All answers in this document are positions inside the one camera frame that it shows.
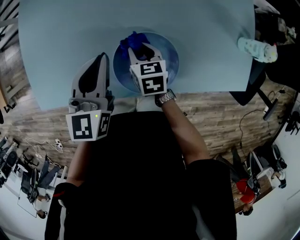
power cord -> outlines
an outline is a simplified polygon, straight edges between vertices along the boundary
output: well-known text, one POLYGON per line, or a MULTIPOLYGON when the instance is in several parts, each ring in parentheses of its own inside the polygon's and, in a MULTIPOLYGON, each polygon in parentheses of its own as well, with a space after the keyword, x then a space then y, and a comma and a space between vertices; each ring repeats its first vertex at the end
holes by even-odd
MULTIPOLYGON (((242 123, 242 121, 243 121, 244 117, 246 117, 247 115, 249 115, 249 114, 251 114, 251 113, 254 113, 254 112, 256 112, 256 111, 263 112, 263 110, 260 110, 260 109, 255 109, 255 110, 252 110, 252 111, 250 111, 250 112, 246 113, 246 114, 245 114, 245 115, 244 115, 244 116, 241 118, 241 120, 240 120, 240 125, 241 125, 241 123, 242 123)), ((269 122, 267 121, 267 123, 268 123, 269 135, 271 135, 271 129, 270 129, 269 122)), ((242 130, 242 128, 241 128, 241 126, 240 126, 240 125, 239 125, 239 127, 240 127, 240 131, 242 132, 242 135, 241 135, 241 137, 240 137, 240 149, 242 150, 242 152, 243 152, 243 154, 244 154, 245 158, 247 158, 247 157, 246 157, 246 155, 245 155, 245 153, 244 153, 244 151, 243 151, 242 138, 243 138, 243 135, 244 135, 244 133, 243 133, 243 130, 242 130)))
MULTIPOLYGON (((68 139, 68 140, 65 140, 65 141, 61 141, 61 143, 65 143, 65 142, 68 142, 68 141, 70 141, 71 139, 68 139)), ((58 146, 58 143, 56 143, 56 142, 49 142, 49 141, 44 141, 44 142, 38 142, 37 140, 35 140, 34 138, 32 138, 32 137, 30 137, 30 138, 25 138, 25 141, 26 141, 26 143, 28 144, 28 145, 30 145, 33 149, 34 149, 34 151, 38 154, 38 152, 36 151, 36 149, 34 148, 34 146, 37 146, 37 145, 39 145, 39 147, 40 147, 40 149, 42 149, 42 150, 44 150, 45 151, 45 153, 46 153, 46 155, 47 155, 47 152, 46 152, 46 150, 42 147, 42 145, 47 145, 47 144, 49 144, 49 145, 51 145, 55 150, 57 150, 58 152, 60 152, 60 153, 63 153, 63 150, 58 150, 57 148, 56 148, 56 146, 58 146), (29 140, 29 139, 32 139, 33 141, 35 141, 35 142, 37 142, 37 144, 34 144, 34 145, 32 145, 32 144, 30 144, 27 140, 29 140)))
POLYGON ((289 95, 290 97, 294 98, 294 96, 292 96, 291 94, 287 93, 285 90, 282 89, 282 90, 279 90, 278 92, 271 91, 271 92, 268 94, 268 99, 269 99, 270 101, 273 101, 274 97, 275 97, 276 94, 278 94, 278 93, 281 93, 281 94, 287 94, 287 95, 289 95), (273 98, 270 100, 270 99, 269 99, 269 96, 270 96, 271 93, 273 93, 274 96, 273 96, 273 98))

blue object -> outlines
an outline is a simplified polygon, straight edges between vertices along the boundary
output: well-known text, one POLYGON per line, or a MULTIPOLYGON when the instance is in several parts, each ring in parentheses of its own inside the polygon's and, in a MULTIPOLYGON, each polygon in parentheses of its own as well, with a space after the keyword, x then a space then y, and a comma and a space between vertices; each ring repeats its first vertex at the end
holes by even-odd
MULTIPOLYGON (((151 45, 157 48, 166 63, 166 70, 169 73, 168 84, 170 86, 174 81, 179 70, 179 57, 173 44, 165 37, 151 32, 145 32, 143 35, 151 42, 151 45)), ((140 90, 135 85, 130 69, 130 59, 123 58, 123 46, 119 45, 113 56, 113 71, 117 80, 128 90, 140 93, 140 90)))
POLYGON ((136 33, 135 31, 129 37, 120 41, 120 47, 122 50, 122 57, 124 59, 129 59, 128 48, 132 48, 132 50, 139 51, 143 45, 143 43, 150 43, 143 33, 136 33))

wristwatch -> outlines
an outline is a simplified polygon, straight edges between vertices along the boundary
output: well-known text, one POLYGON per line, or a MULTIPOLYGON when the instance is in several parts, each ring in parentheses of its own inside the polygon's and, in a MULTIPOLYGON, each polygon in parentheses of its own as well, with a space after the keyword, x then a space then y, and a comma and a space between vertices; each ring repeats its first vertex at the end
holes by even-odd
POLYGON ((163 96, 155 95, 155 104, 158 107, 161 107, 165 102, 173 99, 176 101, 176 96, 171 89, 168 89, 163 96))

metal watch band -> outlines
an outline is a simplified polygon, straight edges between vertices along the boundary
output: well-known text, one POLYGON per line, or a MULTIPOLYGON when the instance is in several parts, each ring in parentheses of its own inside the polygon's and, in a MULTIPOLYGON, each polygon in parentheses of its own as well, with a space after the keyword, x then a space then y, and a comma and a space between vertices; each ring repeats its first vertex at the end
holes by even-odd
POLYGON ((176 101, 176 96, 171 89, 168 89, 167 93, 158 98, 155 103, 158 107, 161 107, 165 102, 173 99, 176 101))

desk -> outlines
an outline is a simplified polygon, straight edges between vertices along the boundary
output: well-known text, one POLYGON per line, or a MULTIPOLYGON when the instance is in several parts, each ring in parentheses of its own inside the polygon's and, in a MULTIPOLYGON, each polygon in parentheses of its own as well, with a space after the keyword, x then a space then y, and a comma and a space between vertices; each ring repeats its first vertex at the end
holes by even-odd
POLYGON ((71 97, 79 68, 105 52, 110 90, 136 96, 113 73, 113 54, 133 31, 155 32, 178 51, 176 93, 244 91, 252 57, 238 50, 238 37, 254 38, 253 0, 26 0, 19 8, 19 37, 26 73, 42 110, 71 97))

